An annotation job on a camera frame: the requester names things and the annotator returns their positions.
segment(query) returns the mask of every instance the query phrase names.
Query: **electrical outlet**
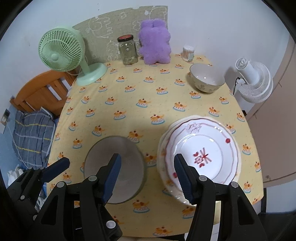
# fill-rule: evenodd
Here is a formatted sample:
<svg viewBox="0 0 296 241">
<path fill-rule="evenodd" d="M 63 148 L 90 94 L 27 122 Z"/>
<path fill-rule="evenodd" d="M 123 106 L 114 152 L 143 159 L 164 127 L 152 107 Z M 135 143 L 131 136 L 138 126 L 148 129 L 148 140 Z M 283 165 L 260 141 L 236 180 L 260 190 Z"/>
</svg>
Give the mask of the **electrical outlet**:
<svg viewBox="0 0 296 241">
<path fill-rule="evenodd" d="M 9 112 L 8 109 L 6 109 L 3 116 L 2 116 L 2 118 L 1 118 L 1 120 L 0 120 L 0 123 L 1 123 L 0 124 L 0 133 L 2 133 L 2 134 L 4 133 L 5 126 L 6 126 L 6 121 L 7 121 L 8 117 L 9 117 L 9 115 L 10 115 L 10 112 Z"/>
</svg>

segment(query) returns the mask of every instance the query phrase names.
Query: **purple stuffed toy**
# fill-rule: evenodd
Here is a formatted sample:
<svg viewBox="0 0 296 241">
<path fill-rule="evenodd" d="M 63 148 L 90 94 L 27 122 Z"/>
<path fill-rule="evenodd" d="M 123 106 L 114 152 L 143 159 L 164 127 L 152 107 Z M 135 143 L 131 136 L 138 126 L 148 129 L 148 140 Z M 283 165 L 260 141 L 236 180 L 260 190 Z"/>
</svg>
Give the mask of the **purple stuffed toy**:
<svg viewBox="0 0 296 241">
<path fill-rule="evenodd" d="M 143 20 L 139 39 L 142 44 L 140 54 L 143 55 L 145 64 L 156 62 L 168 64 L 170 62 L 171 49 L 168 43 L 170 33 L 163 20 Z"/>
</svg>

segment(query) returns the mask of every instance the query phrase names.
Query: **red jar lid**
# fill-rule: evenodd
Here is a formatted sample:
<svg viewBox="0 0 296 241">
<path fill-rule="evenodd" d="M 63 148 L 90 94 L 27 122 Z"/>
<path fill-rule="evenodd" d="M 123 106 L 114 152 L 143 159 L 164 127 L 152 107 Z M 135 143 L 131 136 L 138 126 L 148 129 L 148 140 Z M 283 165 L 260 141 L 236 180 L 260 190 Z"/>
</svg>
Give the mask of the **red jar lid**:
<svg viewBox="0 0 296 241">
<path fill-rule="evenodd" d="M 123 35 L 120 36 L 119 38 L 117 38 L 118 42 L 125 42 L 125 41 L 129 41 L 133 39 L 133 35 L 132 34 L 128 34 L 128 35 Z"/>
</svg>

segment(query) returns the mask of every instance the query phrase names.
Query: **white fan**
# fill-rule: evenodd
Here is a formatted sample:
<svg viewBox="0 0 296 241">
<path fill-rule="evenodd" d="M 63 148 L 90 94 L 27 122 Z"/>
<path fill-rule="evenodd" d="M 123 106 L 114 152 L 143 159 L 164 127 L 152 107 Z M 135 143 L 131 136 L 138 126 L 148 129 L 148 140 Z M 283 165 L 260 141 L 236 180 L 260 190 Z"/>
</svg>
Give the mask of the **white fan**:
<svg viewBox="0 0 296 241">
<path fill-rule="evenodd" d="M 264 64 L 240 58 L 235 67 L 244 79 L 242 85 L 237 88 L 243 99 L 255 104 L 265 101 L 271 95 L 274 83 Z"/>
</svg>

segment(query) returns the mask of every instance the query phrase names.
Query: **green fan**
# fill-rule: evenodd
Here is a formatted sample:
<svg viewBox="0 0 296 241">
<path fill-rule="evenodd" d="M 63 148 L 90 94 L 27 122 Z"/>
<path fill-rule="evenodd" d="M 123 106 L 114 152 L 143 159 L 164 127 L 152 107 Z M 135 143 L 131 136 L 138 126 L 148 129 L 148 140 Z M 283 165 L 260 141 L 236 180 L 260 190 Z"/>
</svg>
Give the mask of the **green fan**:
<svg viewBox="0 0 296 241">
<path fill-rule="evenodd" d="M 71 27 L 56 27 L 43 35 L 39 42 L 39 56 L 49 68 L 66 72 L 78 65 L 82 71 L 77 76 L 79 86 L 89 85 L 107 71 L 102 63 L 88 66 L 84 58 L 85 44 L 78 30 Z"/>
</svg>

